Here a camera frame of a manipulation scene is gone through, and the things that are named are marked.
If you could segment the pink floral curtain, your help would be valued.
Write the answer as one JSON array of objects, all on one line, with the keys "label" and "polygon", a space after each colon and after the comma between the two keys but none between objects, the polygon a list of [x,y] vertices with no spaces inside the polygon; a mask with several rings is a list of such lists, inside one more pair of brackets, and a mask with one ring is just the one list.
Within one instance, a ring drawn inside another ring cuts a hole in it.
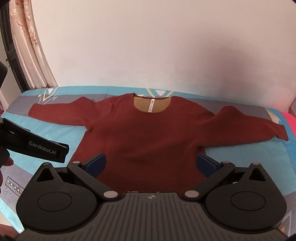
[{"label": "pink floral curtain", "polygon": [[34,21],[31,1],[10,1],[9,15],[14,46],[31,89],[56,87]]}]

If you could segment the black window frame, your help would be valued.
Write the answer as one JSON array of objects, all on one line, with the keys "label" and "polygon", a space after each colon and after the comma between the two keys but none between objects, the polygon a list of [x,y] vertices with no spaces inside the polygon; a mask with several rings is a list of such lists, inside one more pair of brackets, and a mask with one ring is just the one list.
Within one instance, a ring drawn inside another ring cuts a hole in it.
[{"label": "black window frame", "polygon": [[15,44],[13,42],[9,15],[9,3],[4,4],[1,8],[1,37],[3,39],[4,50],[6,53],[6,61],[9,63],[20,91],[23,93],[27,90],[30,90],[31,88],[26,81],[18,55],[16,53]]}]

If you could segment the dark red knit sweater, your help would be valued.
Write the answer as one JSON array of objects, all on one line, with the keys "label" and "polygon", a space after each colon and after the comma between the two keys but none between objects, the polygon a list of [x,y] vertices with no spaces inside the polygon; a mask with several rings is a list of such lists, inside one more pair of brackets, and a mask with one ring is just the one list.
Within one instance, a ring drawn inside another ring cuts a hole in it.
[{"label": "dark red knit sweater", "polygon": [[80,97],[70,103],[34,104],[29,116],[85,127],[71,161],[105,154],[106,167],[98,180],[120,193],[182,193],[203,180],[196,158],[206,148],[288,139],[283,125],[245,115],[234,106],[212,113],[172,96],[156,99],[149,112],[150,102],[133,93],[99,102]]}]

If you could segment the pink red pillow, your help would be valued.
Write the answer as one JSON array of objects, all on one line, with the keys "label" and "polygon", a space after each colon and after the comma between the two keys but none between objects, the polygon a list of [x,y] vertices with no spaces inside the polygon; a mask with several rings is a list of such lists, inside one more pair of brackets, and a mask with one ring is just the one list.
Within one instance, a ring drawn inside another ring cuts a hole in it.
[{"label": "pink red pillow", "polygon": [[280,112],[280,114],[282,115],[281,121],[285,122],[285,127],[289,128],[289,132],[293,134],[293,136],[295,137],[295,134],[296,134],[295,116],[282,111]]}]

